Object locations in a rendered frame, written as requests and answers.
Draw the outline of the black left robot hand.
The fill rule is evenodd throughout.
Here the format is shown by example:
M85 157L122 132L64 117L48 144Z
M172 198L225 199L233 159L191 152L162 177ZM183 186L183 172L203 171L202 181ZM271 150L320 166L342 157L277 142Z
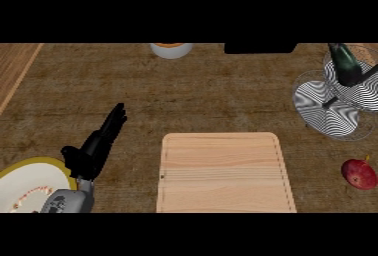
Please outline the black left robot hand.
M113 141L126 121L124 104L118 103L103 124L87 137L79 148L64 146L60 150L70 177L92 181L100 174Z

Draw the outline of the pale wooden cutting board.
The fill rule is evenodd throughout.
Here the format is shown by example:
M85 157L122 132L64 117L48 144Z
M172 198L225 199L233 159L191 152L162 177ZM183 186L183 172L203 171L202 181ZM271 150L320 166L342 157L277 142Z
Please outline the pale wooden cutting board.
M270 132L166 134L156 211L293 213L277 136Z

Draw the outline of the dark green eggplant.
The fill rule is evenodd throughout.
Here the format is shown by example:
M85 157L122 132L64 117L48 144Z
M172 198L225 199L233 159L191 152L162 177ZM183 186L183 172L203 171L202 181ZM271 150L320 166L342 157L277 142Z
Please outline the dark green eggplant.
M327 44L338 83L352 87L361 79L361 67L344 43Z

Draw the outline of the white plate with yellow rim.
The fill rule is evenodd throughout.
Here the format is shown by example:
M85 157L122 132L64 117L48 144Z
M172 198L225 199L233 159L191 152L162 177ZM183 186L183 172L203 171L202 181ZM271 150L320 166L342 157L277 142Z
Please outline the white plate with yellow rim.
M76 189L64 163L32 157L0 171L0 213L39 212L57 189Z

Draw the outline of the pale grey cup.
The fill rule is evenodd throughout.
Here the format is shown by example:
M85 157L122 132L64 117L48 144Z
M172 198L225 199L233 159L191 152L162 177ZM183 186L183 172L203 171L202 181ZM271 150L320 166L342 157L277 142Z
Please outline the pale grey cup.
M163 59L178 59L188 54L191 43L150 43L150 49L156 56Z

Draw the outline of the black appliance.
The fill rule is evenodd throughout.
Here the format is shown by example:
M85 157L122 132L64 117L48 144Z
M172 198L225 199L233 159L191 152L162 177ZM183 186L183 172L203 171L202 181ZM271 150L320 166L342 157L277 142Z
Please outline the black appliance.
M283 44L246 44L246 43L225 43L225 54L276 54L290 53L295 49L295 43Z

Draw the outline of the red apple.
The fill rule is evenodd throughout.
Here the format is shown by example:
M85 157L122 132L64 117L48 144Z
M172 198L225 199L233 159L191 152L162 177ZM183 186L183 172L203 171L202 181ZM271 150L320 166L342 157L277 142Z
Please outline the red apple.
M348 184L360 190L370 190L378 185L376 173L369 165L369 156L363 159L346 160L341 165L341 174Z

